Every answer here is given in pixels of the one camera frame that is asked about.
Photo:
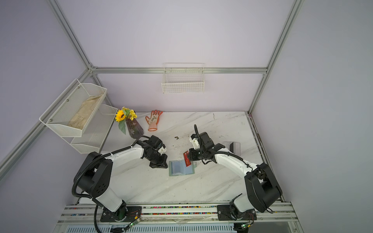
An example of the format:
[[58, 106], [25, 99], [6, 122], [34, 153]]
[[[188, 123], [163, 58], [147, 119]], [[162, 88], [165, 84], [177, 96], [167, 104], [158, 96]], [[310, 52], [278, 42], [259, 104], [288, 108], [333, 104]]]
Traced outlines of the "green card holder wallet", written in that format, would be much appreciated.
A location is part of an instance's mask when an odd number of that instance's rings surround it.
[[194, 174], [194, 166], [186, 166], [184, 160], [170, 161], [169, 164], [169, 176], [184, 176]]

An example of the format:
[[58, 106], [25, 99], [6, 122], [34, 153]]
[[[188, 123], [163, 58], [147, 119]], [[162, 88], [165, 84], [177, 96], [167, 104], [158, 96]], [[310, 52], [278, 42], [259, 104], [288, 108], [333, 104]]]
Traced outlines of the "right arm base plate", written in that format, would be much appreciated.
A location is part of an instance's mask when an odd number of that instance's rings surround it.
[[240, 211], [234, 205], [218, 205], [217, 213], [219, 221], [257, 220], [254, 209]]

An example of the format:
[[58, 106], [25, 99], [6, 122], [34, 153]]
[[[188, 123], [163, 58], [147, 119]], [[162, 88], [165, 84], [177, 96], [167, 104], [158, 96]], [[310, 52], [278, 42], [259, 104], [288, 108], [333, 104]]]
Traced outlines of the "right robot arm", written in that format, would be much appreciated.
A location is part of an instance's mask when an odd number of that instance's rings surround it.
[[187, 155], [190, 161], [202, 161], [205, 165], [209, 162], [222, 165], [244, 180], [246, 194], [239, 194], [230, 202], [230, 218], [241, 220], [252, 210], [274, 213], [270, 206], [283, 192], [272, 169], [266, 163], [255, 164], [243, 159], [223, 144], [215, 144], [206, 132], [193, 134], [189, 141], [192, 143]]

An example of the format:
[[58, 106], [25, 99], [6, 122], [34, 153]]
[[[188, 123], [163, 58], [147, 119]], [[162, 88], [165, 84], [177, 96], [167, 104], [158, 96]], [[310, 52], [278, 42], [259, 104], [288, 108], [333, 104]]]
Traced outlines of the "red credit card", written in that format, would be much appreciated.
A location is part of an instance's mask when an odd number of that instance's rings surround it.
[[189, 151], [184, 152], [183, 153], [183, 157], [184, 157], [184, 161], [185, 161], [186, 167], [191, 166], [191, 160], [189, 158]]

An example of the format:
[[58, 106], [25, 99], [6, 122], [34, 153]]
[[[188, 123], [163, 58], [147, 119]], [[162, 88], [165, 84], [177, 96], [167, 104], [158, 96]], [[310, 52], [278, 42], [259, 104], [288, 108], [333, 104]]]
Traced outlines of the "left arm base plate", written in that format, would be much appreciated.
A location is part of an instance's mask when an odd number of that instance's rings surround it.
[[133, 222], [140, 219], [141, 213], [141, 206], [120, 207], [116, 212], [111, 212], [104, 207], [100, 222]]

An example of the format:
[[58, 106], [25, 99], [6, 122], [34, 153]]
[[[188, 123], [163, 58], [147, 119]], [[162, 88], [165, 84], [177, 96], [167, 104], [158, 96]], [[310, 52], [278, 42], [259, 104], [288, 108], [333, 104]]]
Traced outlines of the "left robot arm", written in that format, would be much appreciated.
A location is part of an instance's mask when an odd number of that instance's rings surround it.
[[167, 148], [156, 136], [138, 138], [130, 146], [107, 154], [91, 152], [79, 168], [71, 188], [74, 197], [88, 198], [112, 216], [115, 221], [127, 218], [126, 202], [110, 187], [113, 169], [132, 160], [147, 159], [153, 169], [166, 169]]

